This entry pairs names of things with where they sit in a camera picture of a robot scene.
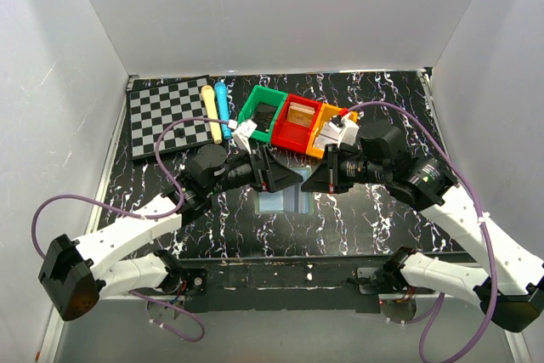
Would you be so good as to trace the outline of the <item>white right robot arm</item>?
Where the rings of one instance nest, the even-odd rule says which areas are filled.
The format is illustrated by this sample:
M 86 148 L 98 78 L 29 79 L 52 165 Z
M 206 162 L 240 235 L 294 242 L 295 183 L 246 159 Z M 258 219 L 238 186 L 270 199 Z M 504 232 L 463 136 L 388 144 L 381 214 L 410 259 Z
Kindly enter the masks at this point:
M 307 192 L 341 194 L 356 184 L 381 184 L 388 193 L 440 226 L 478 263 L 469 268 L 400 248 L 362 286 L 404 292 L 443 292 L 482 311 L 492 322 L 521 332 L 543 311 L 543 261 L 523 249 L 473 199 L 441 160 L 413 156 L 402 132 L 386 122 L 360 131 L 360 145 L 327 145 L 320 165 L 303 183 Z

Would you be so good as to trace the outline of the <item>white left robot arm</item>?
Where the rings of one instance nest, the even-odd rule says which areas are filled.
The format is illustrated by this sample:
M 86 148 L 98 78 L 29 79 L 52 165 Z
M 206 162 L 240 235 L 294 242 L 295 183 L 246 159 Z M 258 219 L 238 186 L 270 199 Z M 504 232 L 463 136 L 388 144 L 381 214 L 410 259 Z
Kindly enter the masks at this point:
M 242 186 L 275 193 L 302 181 L 300 174 L 276 161 L 265 145 L 233 157 L 221 145 L 205 145 L 185 163 L 176 185 L 132 216 L 92 234 L 53 239 L 38 280 L 64 321 L 80 318 L 101 299 L 133 289 L 173 294 L 193 279 L 173 255 L 157 250 L 131 259 L 130 254 L 196 221 L 211 208 L 214 195 Z

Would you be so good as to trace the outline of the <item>mint green card holder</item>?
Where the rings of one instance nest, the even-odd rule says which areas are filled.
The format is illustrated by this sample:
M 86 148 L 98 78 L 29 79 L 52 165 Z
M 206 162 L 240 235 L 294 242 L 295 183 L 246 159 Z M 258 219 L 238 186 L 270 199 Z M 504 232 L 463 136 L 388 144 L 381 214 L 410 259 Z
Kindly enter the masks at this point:
M 257 193 L 256 214 L 296 213 L 307 215 L 313 211 L 314 198 L 311 193 L 301 191 L 301 184 L 295 184 L 275 193 Z

